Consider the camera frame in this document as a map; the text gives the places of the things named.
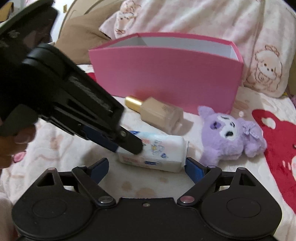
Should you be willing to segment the person left hand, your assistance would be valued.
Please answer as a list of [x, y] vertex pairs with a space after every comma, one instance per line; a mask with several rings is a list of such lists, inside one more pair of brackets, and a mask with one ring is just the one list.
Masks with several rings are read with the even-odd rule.
[[1, 137], [1, 169], [8, 168], [13, 162], [13, 156], [25, 151], [35, 135], [36, 127], [31, 125], [15, 136]]

